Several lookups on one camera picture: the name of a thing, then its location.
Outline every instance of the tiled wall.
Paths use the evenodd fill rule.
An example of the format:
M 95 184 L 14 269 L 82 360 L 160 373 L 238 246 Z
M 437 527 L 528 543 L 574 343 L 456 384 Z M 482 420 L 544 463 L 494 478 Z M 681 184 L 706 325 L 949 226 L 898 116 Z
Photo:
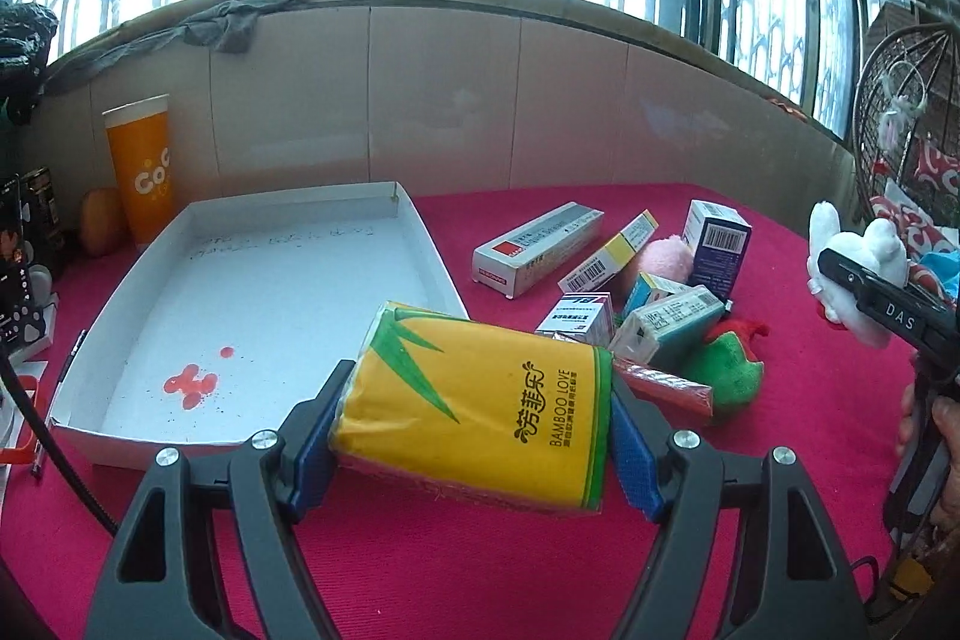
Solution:
M 186 44 L 48 98 L 21 133 L 66 223 L 113 183 L 101 112 L 169 92 L 182 201 L 368 179 L 411 194 L 692 182 L 798 231 L 851 204 L 853 158 L 746 90 L 542 20 L 344 6 L 262 18 L 249 52 Z

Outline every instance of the yellow tissue package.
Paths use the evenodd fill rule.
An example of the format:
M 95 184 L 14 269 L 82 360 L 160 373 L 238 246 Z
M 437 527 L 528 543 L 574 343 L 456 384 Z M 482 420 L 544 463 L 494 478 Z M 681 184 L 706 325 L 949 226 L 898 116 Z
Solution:
M 509 504 L 598 509 L 611 354 L 385 305 L 330 432 L 342 461 Z

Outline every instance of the finger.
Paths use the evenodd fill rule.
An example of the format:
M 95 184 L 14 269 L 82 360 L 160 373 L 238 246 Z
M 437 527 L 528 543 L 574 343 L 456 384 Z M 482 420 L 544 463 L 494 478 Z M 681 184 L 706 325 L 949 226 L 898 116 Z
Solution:
M 950 472 L 931 518 L 935 515 L 940 520 L 938 525 L 947 525 L 960 521 L 960 404 L 941 396 L 933 404 L 933 421 L 947 442 Z
M 901 396 L 901 414 L 909 415 L 913 413 L 913 384 L 909 384 L 904 389 L 904 394 Z
M 906 445 L 913 438 L 913 418 L 901 418 L 901 424 L 896 429 L 896 441 L 899 445 Z

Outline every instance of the red plastic wrapper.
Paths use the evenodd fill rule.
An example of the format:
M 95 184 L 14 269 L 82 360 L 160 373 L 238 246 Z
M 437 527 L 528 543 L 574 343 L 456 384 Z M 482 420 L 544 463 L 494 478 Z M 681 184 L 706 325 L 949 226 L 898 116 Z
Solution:
M 668 402 L 690 413 L 713 418 L 713 389 L 613 356 L 613 370 L 632 391 L 647 399 Z

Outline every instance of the blue gripper pad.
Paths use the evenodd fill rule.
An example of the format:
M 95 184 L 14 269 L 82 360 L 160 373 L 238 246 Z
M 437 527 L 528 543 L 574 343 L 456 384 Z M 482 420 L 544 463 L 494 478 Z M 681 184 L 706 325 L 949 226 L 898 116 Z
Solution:
M 659 522 L 665 503 L 656 481 L 656 460 L 616 394 L 611 396 L 610 451 L 627 504 L 642 510 L 648 521 Z
M 306 444 L 296 455 L 294 491 L 290 496 L 290 510 L 295 522 L 304 519 L 306 511 L 320 506 L 326 487 L 330 485 L 337 467 L 336 456 L 328 445 L 330 427 L 337 413 L 337 395 L 317 418 L 317 425 L 310 432 Z

